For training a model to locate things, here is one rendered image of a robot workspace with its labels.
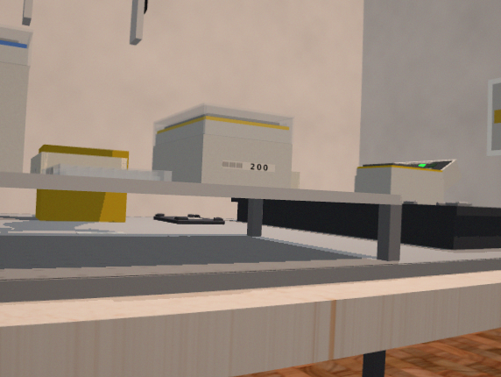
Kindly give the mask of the white flat shelf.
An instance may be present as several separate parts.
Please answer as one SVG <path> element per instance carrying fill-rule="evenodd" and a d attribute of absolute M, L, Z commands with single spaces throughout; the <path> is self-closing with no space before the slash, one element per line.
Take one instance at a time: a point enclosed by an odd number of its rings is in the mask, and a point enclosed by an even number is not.
<path fill-rule="evenodd" d="M 262 237 L 263 199 L 375 203 L 379 204 L 377 260 L 400 259 L 402 195 L 14 172 L 0 172 L 0 188 L 249 198 L 247 236 L 251 237 Z"/>

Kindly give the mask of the grey perforated base plate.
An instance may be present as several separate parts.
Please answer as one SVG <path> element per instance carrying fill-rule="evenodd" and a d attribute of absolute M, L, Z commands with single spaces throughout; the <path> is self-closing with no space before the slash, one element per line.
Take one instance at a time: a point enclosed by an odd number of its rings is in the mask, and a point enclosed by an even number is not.
<path fill-rule="evenodd" d="M 39 221 L 0 213 L 0 302 L 168 295 L 501 270 L 501 248 L 449 250 L 262 224 Z M 126 234 L 78 234 L 123 232 Z"/>

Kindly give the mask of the yellow tip rack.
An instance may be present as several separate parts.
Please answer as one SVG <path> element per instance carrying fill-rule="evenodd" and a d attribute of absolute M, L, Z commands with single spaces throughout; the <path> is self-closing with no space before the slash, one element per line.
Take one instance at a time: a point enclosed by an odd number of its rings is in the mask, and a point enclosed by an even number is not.
<path fill-rule="evenodd" d="M 356 169 L 354 192 L 402 195 L 402 203 L 436 205 L 444 198 L 443 172 L 398 163 L 363 165 Z"/>

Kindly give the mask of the dark grey square pad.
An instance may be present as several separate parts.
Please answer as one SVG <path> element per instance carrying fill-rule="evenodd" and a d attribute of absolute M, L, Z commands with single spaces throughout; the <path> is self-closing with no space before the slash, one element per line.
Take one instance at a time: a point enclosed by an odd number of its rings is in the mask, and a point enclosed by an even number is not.
<path fill-rule="evenodd" d="M 210 219 L 195 214 L 188 214 L 187 217 L 165 217 L 165 214 L 158 213 L 155 214 L 153 219 L 174 224 L 225 224 L 225 221 L 221 217 Z"/>

